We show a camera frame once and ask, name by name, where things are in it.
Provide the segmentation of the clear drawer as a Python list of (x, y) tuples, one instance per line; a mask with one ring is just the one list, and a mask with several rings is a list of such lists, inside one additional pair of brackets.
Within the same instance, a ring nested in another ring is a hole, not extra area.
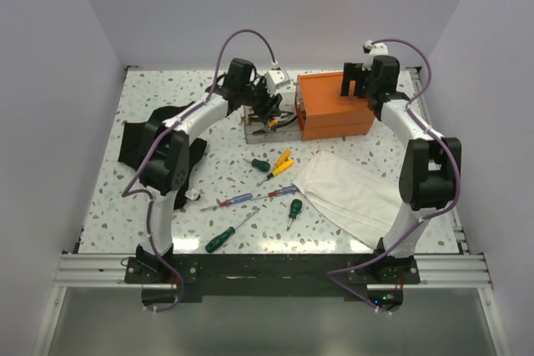
[[(296, 115), (295, 92), (282, 92), (280, 95), (282, 96), (280, 111), (291, 111), (295, 112)], [(252, 108), (248, 106), (242, 107), (241, 125), (247, 144), (280, 143), (300, 141), (302, 139), (302, 131), (298, 121), (285, 128), (278, 129), (275, 133), (254, 136), (252, 132), (262, 128), (264, 124), (254, 115)]]

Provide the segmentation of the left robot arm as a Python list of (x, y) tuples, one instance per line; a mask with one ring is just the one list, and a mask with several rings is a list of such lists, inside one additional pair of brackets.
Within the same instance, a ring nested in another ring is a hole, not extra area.
[(290, 83), (289, 74), (279, 67), (257, 78), (253, 72), (253, 63), (233, 59), (221, 83), (143, 136), (144, 158), (134, 178), (147, 189), (149, 210), (146, 239), (136, 248), (136, 259), (155, 283), (167, 281), (173, 272), (172, 215), (176, 195), (188, 180), (190, 145), (212, 125), (244, 106), (252, 108), (264, 124), (280, 115), (282, 97), (278, 90)]

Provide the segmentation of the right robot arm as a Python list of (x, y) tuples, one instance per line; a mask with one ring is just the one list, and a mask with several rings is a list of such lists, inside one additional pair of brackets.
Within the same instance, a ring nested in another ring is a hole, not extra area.
[(397, 90), (400, 63), (392, 56), (374, 56), (369, 66), (345, 63), (340, 95), (367, 101), (368, 109), (405, 148), (399, 176), (400, 210), (372, 255), (353, 270), (371, 268), (374, 278), (391, 283), (401, 263), (415, 254), (428, 223), (451, 211), (461, 189), (461, 142), (446, 138), (412, 109), (408, 96)]

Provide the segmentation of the orange handled wire stripper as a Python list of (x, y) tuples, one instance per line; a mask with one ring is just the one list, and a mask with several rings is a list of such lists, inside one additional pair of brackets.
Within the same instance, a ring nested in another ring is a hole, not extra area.
[(269, 133), (275, 133), (276, 130), (278, 129), (279, 122), (280, 122), (279, 119), (272, 119), (268, 121), (267, 123), (265, 123), (262, 126), (262, 128), (253, 131), (252, 134), (254, 136), (259, 136), (259, 135), (266, 135)]

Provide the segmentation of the blue handled pliers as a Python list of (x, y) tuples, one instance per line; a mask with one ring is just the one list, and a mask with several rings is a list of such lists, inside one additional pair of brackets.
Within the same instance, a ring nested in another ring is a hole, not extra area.
[(279, 119), (280, 122), (278, 125), (278, 129), (285, 128), (291, 125), (292, 123), (296, 122), (297, 120), (298, 120), (298, 117), (296, 115), (293, 118), (289, 118), (289, 119)]

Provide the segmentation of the orange drawer cabinet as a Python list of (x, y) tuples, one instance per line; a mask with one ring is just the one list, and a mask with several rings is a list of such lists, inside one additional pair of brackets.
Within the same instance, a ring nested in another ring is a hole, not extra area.
[(375, 121), (367, 102), (341, 94), (342, 73), (297, 77), (295, 111), (304, 141), (366, 135)]

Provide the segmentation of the yellow black long-nose pliers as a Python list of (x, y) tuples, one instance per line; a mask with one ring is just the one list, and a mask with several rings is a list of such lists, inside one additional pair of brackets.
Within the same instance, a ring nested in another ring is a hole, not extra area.
[(295, 116), (295, 112), (291, 111), (282, 111), (280, 114), (280, 119), (289, 119)]

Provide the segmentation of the yellow handled screwdriver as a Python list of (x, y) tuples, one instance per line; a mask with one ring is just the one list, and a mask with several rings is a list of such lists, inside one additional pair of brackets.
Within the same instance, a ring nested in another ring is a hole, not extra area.
[(293, 164), (294, 164), (294, 161), (292, 159), (286, 160), (280, 166), (275, 167), (274, 170), (268, 173), (262, 180), (257, 182), (257, 186), (260, 186), (262, 183), (278, 176), (279, 174), (281, 174), (282, 172), (290, 168)]

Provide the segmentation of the red blue clear screwdriver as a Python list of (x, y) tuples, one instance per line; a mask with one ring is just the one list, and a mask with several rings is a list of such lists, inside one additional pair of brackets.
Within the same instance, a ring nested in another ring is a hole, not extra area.
[(254, 198), (254, 200), (262, 199), (262, 198), (275, 198), (275, 197), (278, 197), (278, 196), (281, 196), (281, 195), (295, 193), (297, 191), (298, 191), (298, 188), (295, 185), (290, 185), (290, 186), (287, 186), (287, 187), (278, 188), (278, 189), (276, 189), (274, 191), (271, 191), (271, 192), (267, 193), (266, 195), (260, 195), (260, 196), (258, 196), (256, 198)]

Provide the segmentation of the stubby green screwdriver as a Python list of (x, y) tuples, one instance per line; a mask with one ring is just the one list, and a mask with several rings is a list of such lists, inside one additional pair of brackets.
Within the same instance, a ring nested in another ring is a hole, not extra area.
[(262, 173), (268, 173), (270, 171), (270, 163), (265, 160), (254, 158), (249, 160), (249, 164)]
[(289, 221), (286, 230), (289, 231), (292, 223), (296, 220), (303, 207), (303, 203), (300, 199), (294, 199), (290, 204)]

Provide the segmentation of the orange handled screwdriver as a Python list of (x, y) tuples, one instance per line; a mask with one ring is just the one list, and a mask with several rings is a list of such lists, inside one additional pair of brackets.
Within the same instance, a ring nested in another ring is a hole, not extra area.
[(276, 163), (275, 163), (275, 167), (280, 166), (280, 165), (281, 165), (283, 162), (285, 162), (286, 160), (291, 159), (291, 158), (290, 158), (290, 155), (291, 155), (291, 151), (290, 151), (290, 150), (286, 150), (286, 151), (279, 157), (279, 159), (276, 161)]

